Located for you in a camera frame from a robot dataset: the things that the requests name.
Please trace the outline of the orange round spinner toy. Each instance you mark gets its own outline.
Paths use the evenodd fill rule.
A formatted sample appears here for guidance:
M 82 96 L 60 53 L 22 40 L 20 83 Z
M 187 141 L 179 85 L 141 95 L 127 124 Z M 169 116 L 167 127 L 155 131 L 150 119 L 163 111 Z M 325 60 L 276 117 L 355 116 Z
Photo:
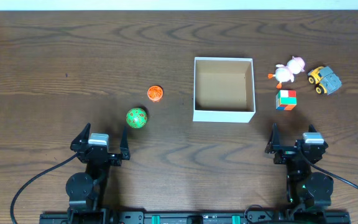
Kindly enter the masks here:
M 153 102 L 159 102 L 163 97 L 163 89 L 158 85 L 151 86 L 147 90 L 148 98 Z

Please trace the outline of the green number ball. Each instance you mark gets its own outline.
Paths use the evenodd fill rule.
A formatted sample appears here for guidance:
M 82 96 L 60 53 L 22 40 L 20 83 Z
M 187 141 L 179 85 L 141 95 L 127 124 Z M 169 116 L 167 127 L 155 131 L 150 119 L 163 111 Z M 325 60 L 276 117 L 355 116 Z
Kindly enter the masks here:
M 147 113 L 142 108 L 132 108 L 126 114 L 126 122 L 131 128 L 142 128 L 147 123 L 147 120 Z

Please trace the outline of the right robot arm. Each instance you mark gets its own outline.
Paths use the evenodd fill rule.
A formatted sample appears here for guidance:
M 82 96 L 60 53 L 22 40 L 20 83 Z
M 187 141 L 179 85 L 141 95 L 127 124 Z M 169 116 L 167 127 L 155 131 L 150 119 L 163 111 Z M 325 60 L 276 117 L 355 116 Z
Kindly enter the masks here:
M 328 144 L 312 125 L 293 146 L 284 146 L 280 143 L 277 125 L 273 124 L 265 153 L 274 155 L 274 164 L 286 166 L 287 199 L 291 203 L 289 214 L 322 210 L 331 205 L 333 178 L 311 171 L 311 166 L 323 158 L 326 148 Z

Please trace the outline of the pink white duck toy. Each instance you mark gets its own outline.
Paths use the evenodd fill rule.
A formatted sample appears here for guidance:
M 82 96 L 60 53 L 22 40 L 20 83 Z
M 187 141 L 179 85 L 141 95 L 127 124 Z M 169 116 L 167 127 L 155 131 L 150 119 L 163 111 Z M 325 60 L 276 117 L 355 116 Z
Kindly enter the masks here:
M 269 73 L 268 79 L 275 78 L 278 81 L 277 89 L 282 88 L 282 83 L 294 82 L 295 75 L 304 72 L 305 61 L 301 57 L 292 57 L 286 65 L 276 64 L 275 73 Z

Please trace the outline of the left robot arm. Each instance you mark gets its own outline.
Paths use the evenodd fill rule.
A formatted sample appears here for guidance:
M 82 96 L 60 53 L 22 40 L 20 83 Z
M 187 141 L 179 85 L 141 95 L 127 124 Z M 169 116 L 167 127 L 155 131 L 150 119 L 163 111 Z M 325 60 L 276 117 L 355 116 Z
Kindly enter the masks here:
M 88 123 L 72 140 L 70 149 L 76 158 L 86 164 L 86 170 L 73 174 L 66 183 L 69 209 L 92 211 L 100 206 L 107 185 L 110 167 L 119 167 L 131 158 L 127 141 L 127 129 L 123 129 L 119 153 L 109 152 L 109 135 L 90 133 Z

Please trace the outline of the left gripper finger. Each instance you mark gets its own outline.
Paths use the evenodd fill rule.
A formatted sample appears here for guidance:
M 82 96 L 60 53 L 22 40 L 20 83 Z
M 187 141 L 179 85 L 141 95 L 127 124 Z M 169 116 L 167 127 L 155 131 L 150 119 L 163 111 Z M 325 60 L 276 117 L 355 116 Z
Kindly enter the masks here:
M 90 127 L 91 127 L 90 123 L 87 123 L 85 125 L 84 129 L 80 132 L 80 134 L 77 135 L 77 137 L 74 138 L 74 140 L 72 140 L 73 146 L 78 146 L 80 144 L 88 142 L 89 135 L 90 135 Z
M 122 154 L 128 154 L 129 153 L 129 144 L 127 140 L 127 128 L 124 127 L 122 132 L 122 138 L 120 142 L 120 151 Z

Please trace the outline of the colourful puzzle cube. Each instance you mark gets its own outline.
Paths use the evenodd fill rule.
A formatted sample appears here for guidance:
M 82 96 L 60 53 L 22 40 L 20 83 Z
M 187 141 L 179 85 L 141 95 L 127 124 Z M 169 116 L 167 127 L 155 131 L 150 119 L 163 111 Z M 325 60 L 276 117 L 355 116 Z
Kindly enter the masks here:
M 276 94 L 275 106 L 277 110 L 291 111 L 297 105 L 295 90 L 280 90 Z

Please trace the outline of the yellow grey toy truck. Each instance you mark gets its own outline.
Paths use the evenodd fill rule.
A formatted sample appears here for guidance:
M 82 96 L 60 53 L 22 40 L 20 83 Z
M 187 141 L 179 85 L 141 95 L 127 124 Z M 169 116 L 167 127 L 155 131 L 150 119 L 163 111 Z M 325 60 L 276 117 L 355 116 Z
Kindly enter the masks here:
M 342 82 L 330 67 L 320 66 L 310 71 L 308 81 L 318 94 L 330 95 L 342 87 Z

